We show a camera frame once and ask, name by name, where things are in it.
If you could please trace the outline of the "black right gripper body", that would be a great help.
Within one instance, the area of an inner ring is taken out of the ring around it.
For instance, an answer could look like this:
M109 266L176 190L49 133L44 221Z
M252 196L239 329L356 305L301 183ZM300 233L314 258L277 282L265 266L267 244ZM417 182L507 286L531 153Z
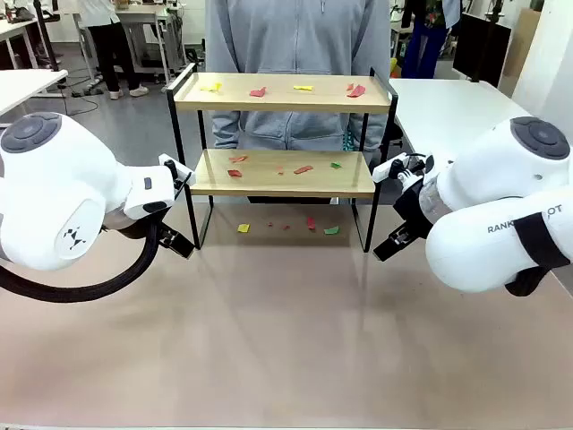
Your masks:
M419 201L422 188L423 180L419 176L403 190L393 205L395 212L404 221L397 229L399 234L406 234L407 237L427 237L430 233L432 223L423 214Z

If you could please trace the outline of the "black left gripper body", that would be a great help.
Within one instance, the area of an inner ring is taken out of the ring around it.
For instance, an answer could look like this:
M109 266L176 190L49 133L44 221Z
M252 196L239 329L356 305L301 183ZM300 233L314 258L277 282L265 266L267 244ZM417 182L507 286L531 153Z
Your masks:
M131 219L120 204L108 211L101 225L101 231L118 231L124 237L132 240L145 239L158 242L158 225L154 214L145 213L140 219Z

